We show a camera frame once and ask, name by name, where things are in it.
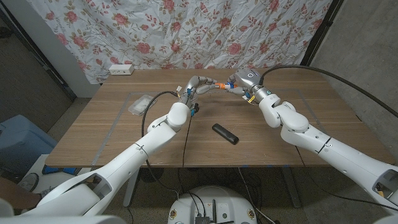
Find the floral curtain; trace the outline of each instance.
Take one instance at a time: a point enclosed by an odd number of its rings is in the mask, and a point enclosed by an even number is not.
[[[300,63],[331,0],[27,0],[91,83],[135,69]]]

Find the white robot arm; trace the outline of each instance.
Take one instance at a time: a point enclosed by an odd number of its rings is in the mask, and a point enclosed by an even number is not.
[[[37,207],[21,216],[94,216],[102,214],[123,183],[158,149],[168,144],[176,132],[191,116],[197,88],[202,94],[216,80],[194,76],[189,81],[180,100],[169,113],[153,121],[148,134],[124,150],[105,166],[76,176],[46,195]],[[85,183],[93,178],[100,182],[92,189]]]
[[[398,209],[398,167],[375,160],[314,128],[292,104],[278,105],[280,98],[258,85],[259,80],[258,72],[250,69],[239,69],[228,79],[249,90],[270,127],[282,126],[280,135],[284,141],[317,154],[355,181],[377,203]],[[395,210],[385,209],[398,215]]]

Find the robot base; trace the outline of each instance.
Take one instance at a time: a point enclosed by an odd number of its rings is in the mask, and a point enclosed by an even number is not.
[[[257,217],[250,202],[231,189],[211,185],[197,187],[190,193],[198,205],[200,216],[192,197],[189,194],[183,194],[173,203],[168,224],[257,223]],[[202,199],[206,217],[203,217],[202,203],[194,194]]]

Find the power strip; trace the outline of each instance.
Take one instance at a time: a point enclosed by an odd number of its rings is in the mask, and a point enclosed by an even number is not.
[[[111,75],[131,75],[134,67],[132,65],[112,65],[109,71]]]

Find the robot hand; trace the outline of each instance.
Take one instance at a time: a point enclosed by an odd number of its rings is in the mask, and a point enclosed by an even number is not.
[[[234,84],[236,82],[239,86],[245,87],[250,92],[252,92],[253,87],[258,85],[259,81],[259,73],[248,68],[240,68],[228,78],[229,83]]]
[[[187,105],[190,109],[195,106],[197,95],[204,94],[208,90],[216,88],[217,80],[208,77],[193,76],[183,89],[180,99],[181,103]]]
[[[260,78],[259,72],[253,69],[240,68],[228,78],[228,83],[238,84],[239,87],[227,91],[242,96],[251,104],[253,104],[252,101],[259,104],[271,94],[267,88],[259,85]]]

